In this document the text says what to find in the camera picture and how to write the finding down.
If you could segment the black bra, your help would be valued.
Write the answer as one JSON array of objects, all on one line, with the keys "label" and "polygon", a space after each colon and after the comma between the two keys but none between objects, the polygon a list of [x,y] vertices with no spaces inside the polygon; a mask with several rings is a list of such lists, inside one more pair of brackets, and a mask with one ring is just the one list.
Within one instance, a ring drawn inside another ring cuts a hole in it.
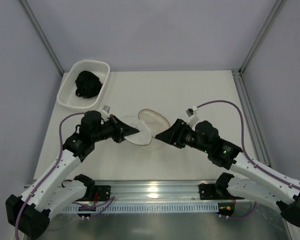
[{"label": "black bra", "polygon": [[79,73],[75,85],[75,95],[84,99],[98,96],[103,86],[98,76],[86,70]]}]

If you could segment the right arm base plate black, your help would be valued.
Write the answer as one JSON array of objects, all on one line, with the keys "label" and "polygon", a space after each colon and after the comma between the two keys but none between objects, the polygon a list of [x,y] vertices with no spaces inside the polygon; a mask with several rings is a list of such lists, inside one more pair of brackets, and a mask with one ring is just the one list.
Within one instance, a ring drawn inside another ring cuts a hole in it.
[{"label": "right arm base plate black", "polygon": [[217,193],[215,185],[212,183],[201,183],[198,185],[200,200],[243,200],[242,197],[232,195],[220,195]]}]

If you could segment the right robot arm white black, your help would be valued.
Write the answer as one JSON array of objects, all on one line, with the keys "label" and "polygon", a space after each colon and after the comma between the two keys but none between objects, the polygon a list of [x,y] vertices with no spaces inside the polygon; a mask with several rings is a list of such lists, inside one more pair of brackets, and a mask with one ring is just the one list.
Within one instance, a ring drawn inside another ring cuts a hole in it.
[{"label": "right robot arm white black", "polygon": [[242,180],[222,173],[215,182],[216,192],[222,197],[239,197],[265,205],[300,228],[300,180],[253,161],[242,148],[220,138],[219,131],[208,121],[199,122],[192,129],[177,119],[155,138],[179,149],[189,146],[202,151],[214,165],[245,176],[247,179]]}]

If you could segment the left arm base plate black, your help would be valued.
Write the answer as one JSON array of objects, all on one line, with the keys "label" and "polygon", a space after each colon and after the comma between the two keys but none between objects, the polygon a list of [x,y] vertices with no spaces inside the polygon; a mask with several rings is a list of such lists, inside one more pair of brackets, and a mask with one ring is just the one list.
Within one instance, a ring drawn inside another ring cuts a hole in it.
[{"label": "left arm base plate black", "polygon": [[111,198],[110,185],[95,185],[92,189],[90,200],[92,202],[106,202]]}]

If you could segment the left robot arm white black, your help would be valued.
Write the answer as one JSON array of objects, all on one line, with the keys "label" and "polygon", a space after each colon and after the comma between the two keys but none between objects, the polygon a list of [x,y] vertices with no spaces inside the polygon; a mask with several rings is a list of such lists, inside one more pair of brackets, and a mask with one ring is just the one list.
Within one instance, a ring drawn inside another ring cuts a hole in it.
[{"label": "left robot arm white black", "polygon": [[51,220],[72,202],[91,196],[94,181],[79,175],[65,188],[59,186],[95,149],[95,144],[111,138],[116,143],[139,133],[113,114],[103,119],[99,111],[83,113],[75,132],[65,141],[60,140],[60,150],[44,174],[20,196],[10,195],[5,202],[7,220],[14,226],[14,237],[19,232],[37,239],[48,228]]}]

